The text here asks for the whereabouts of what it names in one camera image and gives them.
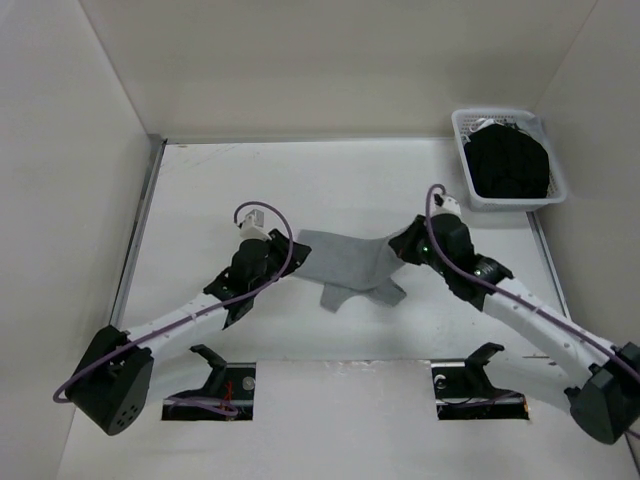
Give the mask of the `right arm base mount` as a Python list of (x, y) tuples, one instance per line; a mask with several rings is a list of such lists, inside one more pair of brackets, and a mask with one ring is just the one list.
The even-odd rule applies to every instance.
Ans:
[(504, 347), (485, 343), (466, 358), (430, 363), (436, 414), (440, 421), (529, 420), (526, 397), (496, 388), (485, 367)]

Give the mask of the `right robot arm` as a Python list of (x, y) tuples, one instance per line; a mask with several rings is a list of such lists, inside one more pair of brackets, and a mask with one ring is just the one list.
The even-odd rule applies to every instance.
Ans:
[(548, 356), (549, 367), (489, 360), (464, 370), (473, 394), (489, 394), (500, 377), (517, 391), (567, 412), (594, 440), (615, 444), (639, 419), (639, 347), (602, 339), (559, 315), (498, 261), (477, 253), (468, 227), (451, 213), (419, 215), (389, 245), (412, 265), (427, 265), (449, 290), (481, 313), (503, 322)]

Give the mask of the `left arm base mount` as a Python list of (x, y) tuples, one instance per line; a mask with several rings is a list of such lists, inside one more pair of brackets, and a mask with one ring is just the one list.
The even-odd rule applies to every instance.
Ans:
[(203, 344), (190, 348), (198, 356), (196, 381), (171, 392), (163, 401), (162, 421), (250, 421), (253, 419), (256, 363), (229, 363)]

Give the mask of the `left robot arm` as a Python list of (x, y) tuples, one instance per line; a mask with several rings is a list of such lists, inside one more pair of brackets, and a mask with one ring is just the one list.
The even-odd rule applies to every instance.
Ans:
[(185, 305), (127, 331), (112, 325), (100, 329), (62, 388), (65, 399), (104, 433), (117, 435), (137, 419), (150, 396), (171, 395), (154, 372), (188, 350), (208, 362), (192, 371), (190, 386), (202, 398), (216, 397), (224, 387), (224, 373), (215, 365), (220, 357), (199, 341), (238, 322), (259, 292), (298, 270), (311, 252), (277, 229), (243, 240), (230, 265)]

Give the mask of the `grey tank top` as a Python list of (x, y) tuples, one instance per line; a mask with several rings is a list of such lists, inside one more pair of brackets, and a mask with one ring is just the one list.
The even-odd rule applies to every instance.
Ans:
[(322, 284), (320, 306), (332, 313), (355, 296), (395, 307), (406, 292), (392, 279), (404, 266), (389, 245), (393, 237), (363, 239), (302, 230), (297, 242), (309, 246), (311, 252), (294, 275)]

